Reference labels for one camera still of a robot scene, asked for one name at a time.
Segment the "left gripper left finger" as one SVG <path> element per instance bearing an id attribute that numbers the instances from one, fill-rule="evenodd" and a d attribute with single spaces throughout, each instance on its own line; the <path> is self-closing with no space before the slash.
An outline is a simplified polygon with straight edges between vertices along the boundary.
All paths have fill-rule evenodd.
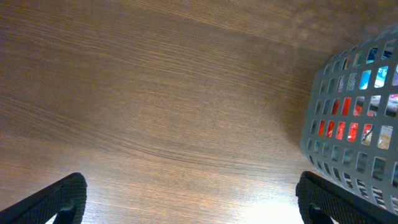
<path id="1" fill-rule="evenodd" d="M 1 223 L 80 224 L 86 205 L 87 183 L 75 172 L 1 211 Z"/>

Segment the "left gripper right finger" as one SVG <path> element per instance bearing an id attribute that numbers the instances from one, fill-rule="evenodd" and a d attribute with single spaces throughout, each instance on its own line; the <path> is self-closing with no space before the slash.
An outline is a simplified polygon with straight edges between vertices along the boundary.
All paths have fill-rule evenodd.
<path id="1" fill-rule="evenodd" d="M 342 189 L 316 174 L 302 172 L 295 189 L 302 220 L 316 223 L 397 223 L 397 215 Z"/>

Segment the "grey plastic shopping basket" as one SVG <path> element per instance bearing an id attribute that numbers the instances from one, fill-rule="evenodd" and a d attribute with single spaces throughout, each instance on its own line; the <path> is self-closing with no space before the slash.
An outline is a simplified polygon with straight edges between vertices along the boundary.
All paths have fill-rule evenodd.
<path id="1" fill-rule="evenodd" d="M 397 213 L 397 29 L 315 75 L 300 150 L 336 185 Z"/>

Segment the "red brown pasta packet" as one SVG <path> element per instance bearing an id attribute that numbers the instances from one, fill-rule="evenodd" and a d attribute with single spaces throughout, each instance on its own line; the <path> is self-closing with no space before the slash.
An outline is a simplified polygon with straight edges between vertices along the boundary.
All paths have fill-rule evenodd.
<path id="1" fill-rule="evenodd" d="M 370 146 L 376 140 L 377 148 L 388 150 L 392 135 L 397 130 L 397 94 L 387 97 L 387 104 L 379 108 L 381 95 L 357 96 L 318 100 L 310 133 L 328 139 Z"/>

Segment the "multicolour tissue pack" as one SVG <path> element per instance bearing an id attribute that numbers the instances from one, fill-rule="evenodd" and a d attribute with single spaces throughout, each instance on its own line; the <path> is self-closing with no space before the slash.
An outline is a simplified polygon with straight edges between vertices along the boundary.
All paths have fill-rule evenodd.
<path id="1" fill-rule="evenodd" d="M 333 64 L 341 114 L 397 118 L 397 47 L 386 44 L 359 50 Z"/>

